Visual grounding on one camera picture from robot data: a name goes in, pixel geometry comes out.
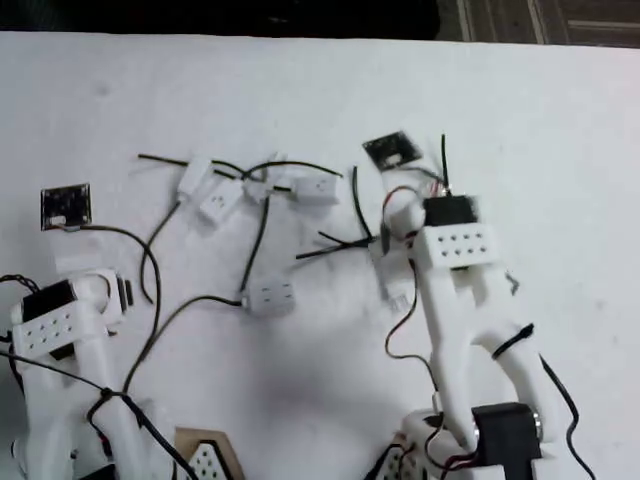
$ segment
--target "floor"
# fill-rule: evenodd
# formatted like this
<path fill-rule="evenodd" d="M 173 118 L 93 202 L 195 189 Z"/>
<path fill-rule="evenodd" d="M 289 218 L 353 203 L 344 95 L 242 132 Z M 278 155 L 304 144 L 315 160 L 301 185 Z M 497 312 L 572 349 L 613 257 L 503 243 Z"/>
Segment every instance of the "floor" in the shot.
<path fill-rule="evenodd" d="M 640 47 L 640 0 L 438 3 L 438 40 Z"/>

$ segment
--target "white table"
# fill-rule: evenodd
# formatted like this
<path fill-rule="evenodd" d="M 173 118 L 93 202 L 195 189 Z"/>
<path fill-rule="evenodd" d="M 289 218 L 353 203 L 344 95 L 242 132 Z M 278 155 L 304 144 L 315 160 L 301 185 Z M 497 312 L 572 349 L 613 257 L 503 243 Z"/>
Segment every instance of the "white table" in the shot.
<path fill-rule="evenodd" d="M 138 152 L 207 151 L 250 166 L 279 151 L 345 173 L 359 165 L 375 227 L 384 190 L 362 142 L 404 129 L 434 163 L 446 132 L 454 188 L 480 196 L 522 282 L 523 315 L 581 408 L 579 451 L 602 479 L 635 474 L 640 52 L 4 33 L 0 72 L 0 266 L 41 283 L 54 280 L 41 188 L 90 182 L 95 223 L 147 236 L 179 173 Z M 326 216 L 295 214 L 301 230 L 361 237 L 346 183 Z M 163 318 L 195 294 L 233 295 L 257 229 L 250 206 L 208 238 L 185 218 L 155 247 Z M 137 247 L 101 238 L 107 262 L 136 279 Z M 282 245 L 302 251 L 301 238 L 310 240 L 288 233 Z M 226 431 L 249 479 L 362 478 L 402 417 L 428 406 L 426 373 L 385 357 L 398 318 L 364 252 L 305 265 L 294 281 L 299 306 L 282 319 L 189 310 L 133 393 L 161 401 L 179 425 Z M 3 329 L 18 299 L 17 287 L 0 288 Z M 138 296 L 114 338 L 123 372 L 151 317 Z M 395 348 L 429 353 L 422 313 Z M 0 459 L 11 478 L 24 407 L 4 365 L 0 379 Z M 586 476 L 576 467 L 571 478 Z"/>

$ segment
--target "wire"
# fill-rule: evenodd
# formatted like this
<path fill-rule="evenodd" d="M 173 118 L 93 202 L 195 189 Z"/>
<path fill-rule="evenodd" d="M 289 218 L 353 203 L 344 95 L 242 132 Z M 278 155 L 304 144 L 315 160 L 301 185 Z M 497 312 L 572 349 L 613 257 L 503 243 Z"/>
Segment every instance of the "wire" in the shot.
<path fill-rule="evenodd" d="M 3 275 L 0 277 L 0 283 L 5 283 L 5 282 L 17 282 L 20 285 L 31 290 L 31 293 L 36 293 L 40 291 L 40 287 L 38 286 L 38 284 L 34 280 L 28 277 L 25 277 L 24 275 L 20 275 L 16 273 Z"/>
<path fill-rule="evenodd" d="M 369 230 L 369 226 L 367 225 L 367 221 L 364 219 L 364 215 L 362 213 L 362 208 L 360 207 L 360 199 L 358 196 L 358 166 L 354 166 L 351 172 L 351 195 L 353 196 L 353 205 L 356 208 L 356 215 L 358 216 L 358 221 L 360 222 L 360 226 L 367 235 L 367 238 L 372 238 L 371 230 Z"/>
<path fill-rule="evenodd" d="M 96 428 L 96 430 L 98 432 L 100 432 L 100 429 L 97 428 L 97 426 L 93 423 L 93 416 L 95 415 L 96 411 L 102 405 L 104 405 L 108 400 L 110 400 L 111 398 L 113 398 L 113 397 L 121 398 L 122 401 L 125 403 L 125 405 L 127 405 L 127 407 L 129 407 L 129 409 L 133 412 L 133 414 L 135 415 L 136 419 L 138 420 L 138 423 L 141 426 L 143 426 L 144 428 L 147 429 L 147 431 L 156 440 L 156 442 L 158 442 L 158 444 L 176 461 L 176 463 L 178 463 L 178 465 L 180 465 L 187 472 L 189 477 L 191 477 L 194 480 L 198 480 L 198 476 L 193 471 L 191 466 L 187 463 L 187 461 L 180 455 L 180 453 L 173 447 L 173 445 L 171 445 L 162 436 L 162 434 L 158 431 L 158 429 L 155 427 L 155 425 L 153 425 L 151 420 L 149 420 L 149 417 L 147 417 L 144 414 L 142 409 L 126 393 L 113 392 L 112 390 L 110 390 L 108 388 L 101 387 L 97 383 L 94 383 L 91 380 L 83 378 L 83 377 L 81 377 L 79 375 L 76 375 L 74 373 L 67 372 L 65 370 L 61 370 L 61 369 L 56 368 L 54 366 L 47 365 L 47 364 L 41 363 L 41 362 L 37 362 L 35 360 L 31 360 L 31 359 L 22 357 L 20 355 L 16 355 L 14 353 L 8 353 L 8 352 L 0 351 L 0 356 L 12 359 L 14 361 L 28 363 L 30 365 L 35 365 L 35 366 L 40 367 L 40 368 L 45 368 L 47 370 L 51 370 L 53 372 L 59 373 L 60 375 L 65 375 L 65 376 L 67 376 L 69 378 L 73 378 L 75 380 L 78 380 L 79 382 L 82 382 L 82 383 L 84 383 L 86 385 L 89 385 L 89 386 L 99 390 L 100 391 L 100 399 L 98 400 L 98 402 L 93 407 L 91 407 L 91 409 L 89 410 L 89 412 L 87 414 L 87 420 L 89 420 L 89 423 L 91 423 L 91 425 L 93 425 L 94 428 Z"/>
<path fill-rule="evenodd" d="M 398 461 L 398 477 L 402 478 L 402 467 L 404 466 L 404 459 L 416 449 L 416 444 L 412 443 L 409 448 L 407 448 L 402 455 L 400 455 L 400 460 Z"/>
<path fill-rule="evenodd" d="M 265 198 L 264 200 L 264 206 L 262 208 L 262 218 L 260 219 L 260 226 L 258 227 L 258 236 L 256 237 L 256 242 L 253 244 L 253 249 L 251 250 L 251 254 L 249 255 L 249 260 L 247 261 L 247 266 L 245 267 L 244 274 L 242 275 L 242 281 L 240 282 L 240 292 L 244 291 L 245 287 L 247 286 L 247 282 L 249 281 L 249 275 L 251 274 L 251 269 L 253 268 L 253 262 L 256 259 L 258 249 L 260 248 L 260 244 L 262 243 L 264 231 L 267 227 L 268 216 L 269 197 Z"/>
<path fill-rule="evenodd" d="M 178 165 L 180 167 L 186 167 L 189 165 L 189 162 L 186 162 L 184 160 L 176 160 L 176 159 L 167 158 L 167 157 L 158 157 L 157 155 L 148 155 L 146 153 L 139 153 L 138 158 L 142 158 L 145 160 L 155 160 L 156 162 L 163 162 L 171 165 Z M 233 163 L 225 162 L 223 160 L 215 160 L 215 159 L 211 160 L 211 165 L 220 165 L 221 167 L 228 167 L 232 170 L 235 170 L 240 175 L 244 175 L 246 173 L 242 168 L 238 167 L 237 165 L 234 165 Z M 214 172 L 221 175 L 225 175 L 225 176 L 229 175 L 227 172 L 223 172 L 222 170 L 214 170 Z"/>
<path fill-rule="evenodd" d="M 542 355 L 540 355 L 540 360 L 542 361 L 542 367 L 544 368 L 544 371 L 556 386 L 558 392 L 560 392 L 560 395 L 562 395 L 562 398 L 567 404 L 567 407 L 569 407 L 571 416 L 573 417 L 573 420 L 571 421 L 571 424 L 567 429 L 567 447 L 569 448 L 569 451 L 571 452 L 571 455 L 576 460 L 576 462 L 578 462 L 578 464 L 584 469 L 584 471 L 587 472 L 589 478 L 591 478 L 591 480 L 597 480 L 595 473 L 593 473 L 593 470 L 591 470 L 591 467 L 589 467 L 589 465 L 587 465 L 587 463 L 580 457 L 580 455 L 576 451 L 575 446 L 573 445 L 573 434 L 576 431 L 576 428 L 578 428 L 578 422 L 580 422 L 580 411 L 578 410 L 576 403 L 573 401 L 573 398 L 571 398 L 567 387 L 565 387 L 562 381 L 560 381 L 560 378 L 558 377 L 558 375 L 556 375 L 556 372 L 553 371 L 551 366 L 547 363 Z"/>
<path fill-rule="evenodd" d="M 158 226 L 155 228 L 155 230 L 151 234 L 151 237 L 149 237 L 149 241 L 147 242 L 147 245 L 149 246 L 149 248 L 151 248 L 151 245 L 153 244 L 153 241 L 156 239 L 158 234 L 160 234 L 160 232 L 165 227 L 165 225 L 169 222 L 171 217 L 173 217 L 173 215 L 178 211 L 179 207 L 180 207 L 180 202 L 176 202 L 173 205 L 173 207 L 171 207 L 169 209 L 169 211 L 164 216 L 164 218 L 160 221 Z M 149 303 L 153 303 L 153 300 L 149 296 L 149 293 L 147 292 L 147 288 L 144 285 L 144 267 L 145 267 L 146 264 L 147 264 L 147 252 L 145 250 L 142 253 L 142 259 L 140 260 L 140 272 L 139 272 L 140 288 L 142 289 L 142 294 L 144 295 L 144 298 L 146 298 Z"/>
<path fill-rule="evenodd" d="M 411 269 L 413 270 L 413 281 L 414 281 L 413 303 L 411 304 L 411 308 L 409 308 L 409 311 L 405 314 L 405 316 L 402 317 L 402 319 L 400 319 L 400 321 L 387 334 L 387 338 L 385 338 L 385 341 L 384 341 L 384 351 L 387 353 L 389 357 L 393 358 L 394 360 L 406 360 L 409 358 L 413 358 L 421 362 L 425 367 L 427 367 L 427 370 L 429 372 L 429 377 L 431 377 L 431 383 L 433 383 L 433 389 L 437 392 L 438 383 L 436 382 L 435 376 L 433 374 L 433 370 L 431 369 L 431 365 L 424 357 L 417 354 L 397 355 L 391 352 L 391 350 L 389 349 L 389 343 L 391 342 L 391 338 L 400 329 L 400 327 L 402 327 L 405 323 L 407 323 L 407 321 L 411 318 L 413 313 L 416 311 L 416 307 L 418 305 L 418 273 L 416 271 L 416 267 L 413 264 L 413 262 L 410 261 L 409 263 L 411 265 Z"/>
<path fill-rule="evenodd" d="M 153 337 L 155 336 L 158 330 L 158 324 L 160 323 L 160 311 L 162 310 L 162 279 L 160 277 L 160 267 L 158 266 L 158 261 L 156 260 L 156 257 L 153 254 L 153 252 L 151 251 L 151 248 L 149 248 L 149 245 L 147 245 L 144 242 L 144 240 L 142 240 L 140 237 L 138 237 L 137 235 L 127 230 L 124 230 L 122 228 L 117 228 L 117 227 L 109 227 L 105 225 L 83 225 L 78 228 L 80 230 L 97 231 L 97 232 L 113 232 L 113 233 L 119 233 L 121 235 L 125 235 L 135 240 L 142 247 L 145 253 L 149 256 L 149 259 L 151 260 L 151 264 L 153 265 L 153 271 L 156 279 L 156 309 L 153 317 L 153 326 L 151 328 L 151 332 L 149 333 L 149 336 L 147 337 L 147 340 L 144 346 L 142 347 L 142 350 L 138 354 L 138 358 L 136 359 L 135 363 L 131 367 L 131 370 L 129 370 L 129 373 L 127 374 L 127 378 L 125 379 L 122 390 L 124 391 L 124 393 L 127 393 L 129 391 L 129 386 L 131 385 L 131 380 L 133 379 L 133 375 L 137 370 L 137 368 L 140 366 L 140 363 L 141 363 L 140 358 L 146 355 L 146 351 L 149 348 L 149 343 L 153 340 Z M 62 228 L 62 230 L 66 232 L 75 231 L 75 230 L 65 230 L 64 228 Z"/>
<path fill-rule="evenodd" d="M 0 350 L 0 357 L 6 357 L 8 359 L 11 359 L 13 361 L 18 361 L 18 362 L 23 362 L 23 363 L 28 363 L 30 365 L 35 365 L 36 367 L 41 367 L 41 368 L 45 368 L 47 370 L 51 370 L 52 372 L 56 372 L 59 373 L 61 375 L 66 375 L 67 377 L 70 378 L 74 378 L 82 383 L 85 383 L 87 385 L 90 385 L 94 388 L 97 388 L 98 390 L 102 390 L 102 387 L 100 385 L 98 385 L 97 383 L 92 382 L 91 380 L 87 380 L 86 378 L 80 377 L 79 375 L 76 375 L 75 373 L 71 373 L 71 372 L 67 372 L 65 370 L 60 370 L 57 367 L 54 367 L 52 365 L 47 365 L 46 363 L 41 363 L 38 362 L 36 360 L 31 360 L 29 358 L 26 357 L 22 357 L 20 355 L 17 355 L 15 353 L 11 353 L 11 352 L 4 352 L 2 350 Z"/>
<path fill-rule="evenodd" d="M 442 155 L 442 179 L 447 197 L 451 196 L 451 184 L 449 183 L 449 169 L 447 168 L 447 146 L 444 133 L 440 137 L 440 154 Z"/>
<path fill-rule="evenodd" d="M 222 298 L 222 297 L 217 297 L 215 295 L 200 295 L 199 297 L 194 297 L 194 298 L 192 298 L 190 300 L 187 300 L 182 305 L 180 305 L 176 310 L 174 310 L 174 312 L 171 315 L 169 315 L 169 318 L 167 319 L 167 321 L 164 322 L 164 324 L 162 325 L 160 330 L 158 330 L 158 333 L 156 334 L 155 338 L 153 339 L 153 342 L 151 342 L 151 344 L 149 346 L 149 350 L 147 351 L 145 356 L 142 358 L 142 360 L 144 361 L 147 358 L 147 356 L 151 353 L 151 349 L 155 346 L 156 343 L 158 343 L 158 340 L 160 340 L 160 337 L 164 334 L 164 332 L 167 330 L 167 328 L 169 328 L 169 326 L 175 321 L 175 319 L 178 317 L 178 315 L 180 315 L 185 309 L 187 309 L 187 307 L 193 305 L 194 303 L 205 301 L 205 300 L 211 301 L 211 302 L 224 303 L 224 304 L 229 305 L 231 307 L 241 307 L 242 306 L 242 302 L 239 302 L 239 301 L 236 301 L 236 300 L 229 300 L 229 299 Z"/>
<path fill-rule="evenodd" d="M 382 455 L 378 457 L 376 463 L 373 465 L 373 468 L 369 470 L 369 472 L 367 472 L 364 480 L 376 480 L 378 478 L 378 474 L 384 466 L 384 461 L 387 459 L 387 455 L 389 455 L 389 452 L 391 452 L 391 450 L 393 450 L 394 448 L 399 448 L 404 451 L 404 448 L 402 448 L 402 445 L 400 445 L 399 443 L 392 443 L 391 445 L 389 445 L 387 448 L 385 448 L 384 452 L 382 452 Z"/>
<path fill-rule="evenodd" d="M 326 167 L 322 167 L 320 165 L 316 165 L 314 163 L 298 162 L 298 161 L 295 161 L 295 160 L 279 160 L 279 161 L 272 161 L 272 162 L 264 162 L 264 163 L 260 163 L 260 164 L 256 165 L 255 167 L 251 167 L 249 170 L 244 172 L 244 175 L 242 176 L 242 179 L 246 180 L 248 177 L 251 176 L 252 173 L 257 172 L 258 170 L 262 170 L 264 168 L 280 167 L 280 166 L 285 166 L 285 165 L 297 165 L 299 167 L 314 168 L 316 170 L 320 170 L 321 172 L 330 173 L 331 175 L 335 175 L 337 177 L 342 178 L 342 174 L 341 173 L 336 172 L 335 170 L 331 170 L 330 168 L 326 168 Z"/>

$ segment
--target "white robotic arm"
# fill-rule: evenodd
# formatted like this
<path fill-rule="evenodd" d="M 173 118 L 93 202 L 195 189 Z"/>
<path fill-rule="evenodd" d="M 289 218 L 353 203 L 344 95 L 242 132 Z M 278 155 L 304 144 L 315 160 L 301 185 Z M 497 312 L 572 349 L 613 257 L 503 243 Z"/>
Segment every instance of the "white robotic arm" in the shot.
<path fill-rule="evenodd" d="M 49 365 L 66 362 L 63 357 L 73 353 L 81 377 L 118 391 L 122 382 L 113 368 L 107 326 L 123 319 L 127 308 L 123 285 L 113 271 L 99 269 L 25 297 L 12 311 L 15 352 Z M 78 455 L 90 455 L 77 433 L 86 428 L 86 412 L 100 393 L 78 381 L 69 384 L 66 377 L 30 364 L 19 362 L 18 371 L 29 421 L 22 455 L 29 480 L 79 478 L 74 462 Z M 169 462 L 150 464 L 149 437 L 123 402 L 106 402 L 94 423 L 110 441 L 118 478 L 149 479 L 163 470 L 158 478 L 169 478 Z M 94 468 L 111 463 L 104 454 L 95 458 L 96 452 L 92 453 Z"/>
<path fill-rule="evenodd" d="M 551 383 L 534 339 L 510 342 L 525 322 L 505 281 L 494 233 L 479 222 L 473 200 L 449 195 L 413 203 L 392 225 L 417 232 L 409 255 L 431 336 L 437 391 L 432 410 L 403 421 L 412 448 L 391 470 L 403 479 L 563 478 L 562 461 L 552 454 L 558 423 Z M 498 352 L 495 360 L 513 383 L 517 402 L 471 404 L 470 358 L 478 346 Z"/>

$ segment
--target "white connector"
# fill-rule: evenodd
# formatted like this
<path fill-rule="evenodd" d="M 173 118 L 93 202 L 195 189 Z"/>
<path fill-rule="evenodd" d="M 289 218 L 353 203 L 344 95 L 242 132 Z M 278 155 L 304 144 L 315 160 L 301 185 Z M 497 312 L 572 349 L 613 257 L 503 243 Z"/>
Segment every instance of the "white connector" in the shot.
<path fill-rule="evenodd" d="M 249 313 L 258 317 L 286 315 L 296 305 L 291 280 L 276 274 L 250 281 L 242 304 Z"/>
<path fill-rule="evenodd" d="M 256 182 L 254 180 L 245 180 L 244 193 L 255 203 L 262 203 L 271 193 L 273 185 L 267 182 Z"/>
<path fill-rule="evenodd" d="M 214 227 L 219 227 L 240 204 L 242 197 L 243 188 L 240 180 L 223 180 L 202 201 L 200 213 L 213 223 Z"/>
<path fill-rule="evenodd" d="M 382 296 L 389 303 L 391 310 L 397 313 L 411 306 L 414 278 L 406 248 L 393 239 L 391 242 L 391 248 L 386 255 L 382 254 L 380 240 L 369 245 L 369 254 L 378 275 Z"/>
<path fill-rule="evenodd" d="M 196 453 L 189 460 L 189 466 L 193 468 L 199 480 L 230 480 L 223 468 L 224 460 L 218 456 L 218 452 L 210 443 L 200 443 Z M 179 478 L 189 480 L 189 475 L 180 469 Z"/>
<path fill-rule="evenodd" d="M 414 240 L 414 251 L 426 252 L 434 268 L 460 268 L 496 262 L 493 230 L 482 223 L 425 227 Z"/>
<path fill-rule="evenodd" d="M 210 165 L 211 160 L 204 155 L 198 155 L 189 162 L 178 184 L 178 201 L 180 203 L 191 198 L 198 190 Z"/>
<path fill-rule="evenodd" d="M 295 199 L 304 205 L 334 205 L 338 203 L 335 175 L 314 175 L 293 180 Z"/>

